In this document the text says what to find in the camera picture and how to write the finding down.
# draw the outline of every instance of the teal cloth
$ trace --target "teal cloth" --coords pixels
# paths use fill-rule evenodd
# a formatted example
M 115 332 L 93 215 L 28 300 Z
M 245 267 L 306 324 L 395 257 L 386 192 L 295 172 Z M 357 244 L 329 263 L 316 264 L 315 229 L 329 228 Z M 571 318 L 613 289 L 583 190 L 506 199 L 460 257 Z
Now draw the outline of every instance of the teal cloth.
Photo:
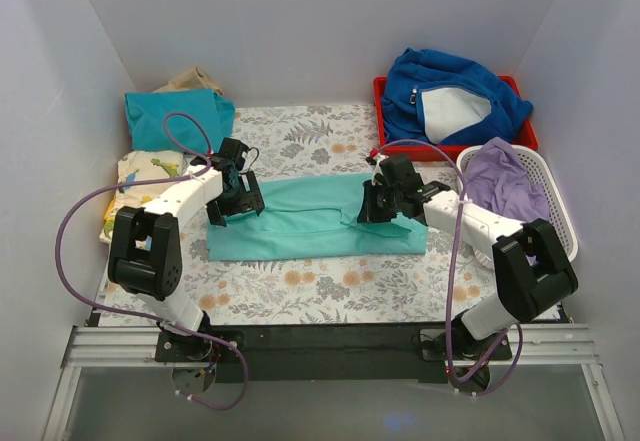
M 358 224 L 362 183 L 371 174 L 312 176 L 260 183 L 265 209 L 209 226 L 212 261 L 269 261 L 363 254 L 421 254 L 427 229 L 398 215 Z
M 204 127 L 214 150 L 220 148 L 222 138 L 231 136 L 236 108 L 233 102 L 212 89 L 193 89 L 168 93 L 127 93 L 125 113 L 133 149 L 143 151 L 180 151 L 167 137 L 162 120 L 171 111 L 182 111 L 193 116 Z M 169 120 L 171 134 L 194 151 L 205 153 L 206 142 L 202 133 L 184 117 Z

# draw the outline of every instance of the white robotic arm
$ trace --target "white robotic arm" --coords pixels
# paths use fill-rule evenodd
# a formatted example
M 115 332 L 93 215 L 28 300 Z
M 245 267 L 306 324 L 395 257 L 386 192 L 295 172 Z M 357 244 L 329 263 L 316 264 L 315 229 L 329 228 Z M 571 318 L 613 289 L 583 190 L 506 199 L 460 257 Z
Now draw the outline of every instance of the white robotic arm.
M 225 138 L 220 151 L 210 157 L 212 168 L 204 174 L 196 176 L 202 171 L 201 164 L 189 166 L 186 174 L 192 179 L 174 184 L 144 207 L 123 207 L 116 215 L 109 279 L 168 320 L 170 324 L 163 328 L 177 335 L 184 333 L 172 330 L 173 324 L 198 331 L 206 316 L 180 284 L 180 232 L 203 206 L 209 221 L 223 226 L 223 216 L 249 211 L 260 214 L 264 209 L 255 175 L 242 172 L 248 151 L 239 141 Z M 147 238 L 151 238 L 149 250 L 139 248 L 136 241 Z
M 423 183 L 406 155 L 378 155 L 369 161 L 376 167 L 373 179 L 364 183 L 358 222 L 387 222 L 402 212 L 427 226 L 455 232 L 461 201 L 448 186 Z M 548 221 L 524 223 L 462 202 L 461 239 L 494 261 L 497 293 L 454 319 L 459 344 L 473 345 L 514 323 L 530 322 L 578 288 Z M 536 257 L 534 265 L 527 256 Z

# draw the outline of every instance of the floral tablecloth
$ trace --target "floral tablecloth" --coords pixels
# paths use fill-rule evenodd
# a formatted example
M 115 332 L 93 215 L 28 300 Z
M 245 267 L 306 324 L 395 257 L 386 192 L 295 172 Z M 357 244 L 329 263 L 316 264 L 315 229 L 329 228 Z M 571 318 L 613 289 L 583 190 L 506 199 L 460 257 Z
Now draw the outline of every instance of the floral tablecloth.
M 246 108 L 234 137 L 260 149 L 258 182 L 319 174 L 367 173 L 377 144 L 371 105 Z M 444 163 L 417 164 L 425 181 L 454 185 Z M 181 233 L 182 285 L 213 324 L 299 324 L 442 321 L 452 237 L 429 229 L 425 255 L 347 256 L 273 262 L 212 262 L 202 209 Z M 107 305 L 145 311 L 119 286 L 103 284 Z M 458 257 L 454 311 L 495 292 L 493 271 L 467 245 Z M 559 318 L 558 310 L 542 318 Z M 100 326 L 149 324 L 102 313 Z

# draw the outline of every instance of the white wall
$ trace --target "white wall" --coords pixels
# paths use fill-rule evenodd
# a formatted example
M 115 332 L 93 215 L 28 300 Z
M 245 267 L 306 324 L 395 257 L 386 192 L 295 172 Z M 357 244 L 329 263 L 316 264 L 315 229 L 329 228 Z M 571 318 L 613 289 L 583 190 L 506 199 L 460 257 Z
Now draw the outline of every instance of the white wall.
M 407 46 L 511 73 L 553 0 L 91 0 L 138 89 L 202 66 L 240 105 L 369 100 Z
M 555 0 L 517 70 L 579 238 L 578 292 L 627 439 L 640 439 L 640 0 Z
M 53 262 L 58 223 L 81 194 L 115 181 L 127 146 L 122 95 L 133 84 L 88 0 L 1 0 L 0 439 L 40 439 L 73 323 L 88 310 Z M 64 250 L 92 294 L 106 200 L 81 211 Z

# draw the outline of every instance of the red plastic basket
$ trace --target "red plastic basket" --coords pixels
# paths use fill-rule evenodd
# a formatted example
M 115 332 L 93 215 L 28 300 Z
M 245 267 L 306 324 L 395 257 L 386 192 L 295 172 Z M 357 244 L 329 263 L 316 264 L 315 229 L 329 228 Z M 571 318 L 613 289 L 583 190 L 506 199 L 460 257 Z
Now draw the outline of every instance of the red plastic basket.
M 499 76 L 501 80 L 511 86 L 518 96 L 520 96 L 520 91 L 518 91 L 518 86 L 516 85 L 515 80 L 511 76 Z M 375 103 L 376 103 L 376 111 L 378 113 L 378 138 L 380 141 L 380 146 L 384 145 L 387 141 L 384 136 L 384 118 L 382 116 L 382 102 L 381 97 L 384 94 L 384 87 L 387 84 L 386 76 L 380 76 L 373 80 L 373 92 L 375 95 Z M 521 146 L 526 146 L 527 148 L 533 149 L 534 151 L 538 149 L 538 140 L 536 139 L 536 135 L 533 132 L 533 127 L 531 126 L 531 120 L 529 118 L 525 119 L 522 128 L 520 129 L 520 134 L 511 144 L 519 144 Z M 438 146 L 442 151 L 444 151 L 452 160 L 458 159 L 458 155 L 467 149 L 469 146 Z M 439 153 L 429 149 L 426 146 L 391 146 L 384 150 L 385 154 L 400 154 L 406 153 L 409 155 L 412 161 L 441 161 L 442 156 Z M 377 153 L 377 149 L 373 149 L 371 151 L 371 155 L 375 155 Z

